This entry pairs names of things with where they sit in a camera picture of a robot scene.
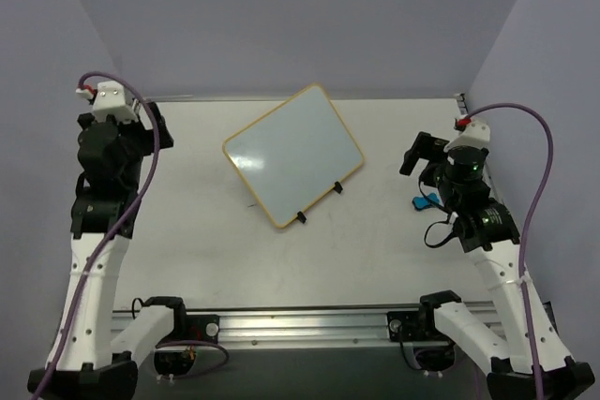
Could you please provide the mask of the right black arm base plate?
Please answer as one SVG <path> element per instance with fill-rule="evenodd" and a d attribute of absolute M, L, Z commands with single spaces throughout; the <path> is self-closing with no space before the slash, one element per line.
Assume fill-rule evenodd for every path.
<path fill-rule="evenodd" d="M 392 342 L 431 341 L 437 335 L 432 321 L 417 309 L 388 311 L 386 321 Z"/>

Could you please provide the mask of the blue whiteboard eraser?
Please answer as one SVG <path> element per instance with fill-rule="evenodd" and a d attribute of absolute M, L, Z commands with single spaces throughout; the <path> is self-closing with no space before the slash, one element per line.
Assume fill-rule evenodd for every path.
<path fill-rule="evenodd" d="M 440 199 L 434 192 L 431 192 L 425 196 L 414 197 L 412 199 L 412 206 L 416 211 L 424 211 L 429 208 L 443 210 Z"/>

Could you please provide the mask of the black whiteboard clip stand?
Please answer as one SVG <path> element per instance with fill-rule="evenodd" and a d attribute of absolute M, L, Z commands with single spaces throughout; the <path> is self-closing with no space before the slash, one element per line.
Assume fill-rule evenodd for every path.
<path fill-rule="evenodd" d="M 302 224 L 305 224 L 305 223 L 307 222 L 307 218 L 306 218 L 305 214 L 304 214 L 303 212 L 301 212 L 301 211 L 299 211 L 299 212 L 296 214 L 296 218 L 297 218 L 297 220 L 298 220 L 299 222 L 301 222 Z"/>

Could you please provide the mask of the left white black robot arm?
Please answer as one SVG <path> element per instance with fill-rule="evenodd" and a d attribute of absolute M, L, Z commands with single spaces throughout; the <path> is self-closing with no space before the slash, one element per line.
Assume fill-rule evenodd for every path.
<path fill-rule="evenodd" d="M 130 399 L 139 368 L 162 339 L 182 341 L 189 330 L 182 299 L 163 297 L 144 307 L 126 329 L 111 332 L 113 301 L 142 198 L 154 178 L 159 151 L 173 138 L 158 106 L 140 115 L 105 120 L 79 117 L 82 166 L 71 207 L 71 265 L 67 298 L 48 361 L 31 371 L 35 399 Z"/>

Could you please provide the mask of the yellow-framed small whiteboard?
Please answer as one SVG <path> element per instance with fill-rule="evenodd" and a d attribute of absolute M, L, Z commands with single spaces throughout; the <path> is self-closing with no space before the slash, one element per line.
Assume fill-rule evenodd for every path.
<path fill-rule="evenodd" d="M 324 88 L 313 83 L 222 144 L 222 152 L 278 229 L 361 169 L 365 156 Z"/>

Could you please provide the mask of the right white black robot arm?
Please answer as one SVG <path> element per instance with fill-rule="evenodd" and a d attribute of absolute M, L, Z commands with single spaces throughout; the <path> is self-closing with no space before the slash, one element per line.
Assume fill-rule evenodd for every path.
<path fill-rule="evenodd" d="M 421 132 L 400 174 L 424 159 L 418 182 L 438 190 L 449 236 L 479 272 L 499 316 L 497 335 L 452 290 L 424 295 L 416 314 L 421 333 L 453 341 L 483 372 L 493 399 L 575 399 L 595 382 L 588 363 L 564 345 L 528 273 L 519 269 L 521 243 L 510 212 L 490 194 L 483 169 L 488 150 Z"/>

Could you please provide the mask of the aluminium table edge rail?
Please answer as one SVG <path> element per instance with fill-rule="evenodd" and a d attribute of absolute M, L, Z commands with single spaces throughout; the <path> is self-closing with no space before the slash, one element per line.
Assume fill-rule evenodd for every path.
<path fill-rule="evenodd" d="M 462 115 L 466 115 L 468 113 L 468 107 L 466 103 L 466 94 L 465 93 L 457 93 L 454 94 L 454 98 L 457 102 L 458 109 Z"/>

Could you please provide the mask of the front aluminium frame rail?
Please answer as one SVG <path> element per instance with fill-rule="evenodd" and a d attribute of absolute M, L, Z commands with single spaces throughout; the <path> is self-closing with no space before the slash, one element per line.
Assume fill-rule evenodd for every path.
<path fill-rule="evenodd" d="M 386 313 L 418 304 L 288 308 L 196 309 L 189 314 L 220 317 L 218 345 L 247 350 L 397 348 L 389 339 Z"/>

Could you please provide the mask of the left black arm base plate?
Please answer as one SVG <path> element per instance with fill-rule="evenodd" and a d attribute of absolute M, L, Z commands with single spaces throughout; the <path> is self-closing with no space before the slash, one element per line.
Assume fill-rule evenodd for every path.
<path fill-rule="evenodd" d="M 216 314 L 188 314 L 185 338 L 188 340 L 218 343 L 220 317 Z"/>

